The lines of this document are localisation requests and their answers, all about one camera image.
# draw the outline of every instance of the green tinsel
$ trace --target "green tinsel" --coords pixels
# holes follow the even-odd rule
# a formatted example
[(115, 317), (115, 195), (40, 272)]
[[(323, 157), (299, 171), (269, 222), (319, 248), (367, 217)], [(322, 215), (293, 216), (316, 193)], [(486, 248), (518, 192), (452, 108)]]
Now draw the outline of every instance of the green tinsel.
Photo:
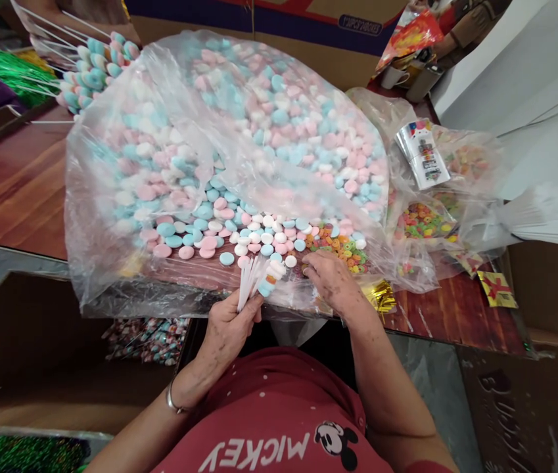
[[(33, 78), (44, 82), (53, 82), (57, 80), (54, 75), (34, 66), (24, 59), (14, 56), (11, 53), (0, 51), (0, 80), (16, 93), (23, 105), (28, 108), (33, 108), (47, 101), (49, 97), (42, 93), (43, 87), (46, 87), (50, 92), (57, 92), (58, 87), (54, 85), (42, 85), (38, 82), (27, 80), (27, 78)], [(19, 85), (27, 87), (28, 89), (39, 90), (41, 93), (25, 90), (19, 87)]]

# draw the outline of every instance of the floor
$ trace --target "floor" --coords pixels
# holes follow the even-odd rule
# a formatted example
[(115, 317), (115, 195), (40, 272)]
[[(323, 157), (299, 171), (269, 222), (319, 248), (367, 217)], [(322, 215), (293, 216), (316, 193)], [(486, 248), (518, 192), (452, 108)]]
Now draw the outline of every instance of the floor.
[[(0, 249), (0, 282), (9, 271), (65, 275), (67, 270), (60, 261)], [(454, 347), (409, 336), (389, 336), (461, 471), (482, 472)]]

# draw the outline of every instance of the red shirt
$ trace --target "red shirt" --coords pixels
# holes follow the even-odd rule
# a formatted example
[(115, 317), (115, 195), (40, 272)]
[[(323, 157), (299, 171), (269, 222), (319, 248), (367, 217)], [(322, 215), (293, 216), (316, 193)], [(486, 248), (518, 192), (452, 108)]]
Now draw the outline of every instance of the red shirt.
[[(195, 426), (153, 470), (391, 473), (365, 438), (360, 397), (292, 348), (235, 360), (198, 408)], [(408, 473), (445, 473), (419, 462)]]

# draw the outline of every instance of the red packet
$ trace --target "red packet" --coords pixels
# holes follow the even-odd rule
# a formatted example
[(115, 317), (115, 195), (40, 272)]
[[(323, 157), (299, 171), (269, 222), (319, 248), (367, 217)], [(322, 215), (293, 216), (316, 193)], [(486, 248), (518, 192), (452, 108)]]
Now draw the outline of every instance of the red packet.
[(426, 9), (390, 38), (377, 63), (376, 75), (384, 70), (394, 58), (415, 53), (439, 41), (443, 41), (443, 33), (430, 10)]

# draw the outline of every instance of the woman's right hand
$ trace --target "woman's right hand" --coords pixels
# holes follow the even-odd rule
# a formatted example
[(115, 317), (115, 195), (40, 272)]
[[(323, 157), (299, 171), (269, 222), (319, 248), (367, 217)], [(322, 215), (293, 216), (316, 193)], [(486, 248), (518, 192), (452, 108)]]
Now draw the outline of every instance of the woman's right hand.
[(372, 307), (346, 264), (332, 253), (324, 250), (309, 253), (303, 262), (309, 265), (303, 274), (312, 280), (337, 315), (347, 319), (364, 307)]

